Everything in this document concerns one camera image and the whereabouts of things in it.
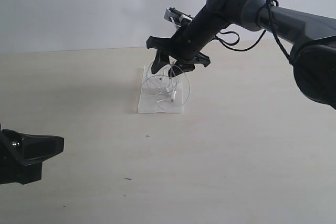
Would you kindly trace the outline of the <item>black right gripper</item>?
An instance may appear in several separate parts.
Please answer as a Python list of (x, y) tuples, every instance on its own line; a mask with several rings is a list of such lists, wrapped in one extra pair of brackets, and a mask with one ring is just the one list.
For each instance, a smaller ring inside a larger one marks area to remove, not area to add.
[(201, 50), (230, 24), (220, 15), (203, 7), (188, 25), (177, 29), (171, 38), (149, 37), (146, 47), (156, 49), (151, 73), (156, 74), (170, 65), (170, 57), (176, 62), (168, 70), (169, 78), (194, 71), (195, 64), (207, 67), (211, 63), (210, 58), (201, 53)]

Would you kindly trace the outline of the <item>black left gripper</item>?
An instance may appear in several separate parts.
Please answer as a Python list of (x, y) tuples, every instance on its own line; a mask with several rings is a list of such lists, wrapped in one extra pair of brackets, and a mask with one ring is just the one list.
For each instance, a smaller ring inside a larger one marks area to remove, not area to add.
[(1, 129), (1, 184), (41, 180), (42, 162), (64, 151), (65, 139)]

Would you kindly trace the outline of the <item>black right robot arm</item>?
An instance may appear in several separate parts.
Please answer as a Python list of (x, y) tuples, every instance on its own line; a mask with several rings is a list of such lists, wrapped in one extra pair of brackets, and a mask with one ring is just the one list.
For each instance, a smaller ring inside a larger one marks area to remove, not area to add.
[(276, 42), (292, 44), (285, 56), (299, 90), (310, 100), (335, 107), (335, 20), (282, 8), (277, 0), (206, 0), (196, 16), (168, 8), (164, 18), (176, 26), (171, 38), (149, 37), (147, 48), (156, 55), (153, 74), (175, 59), (169, 76), (208, 66), (202, 49), (228, 26), (270, 32)]

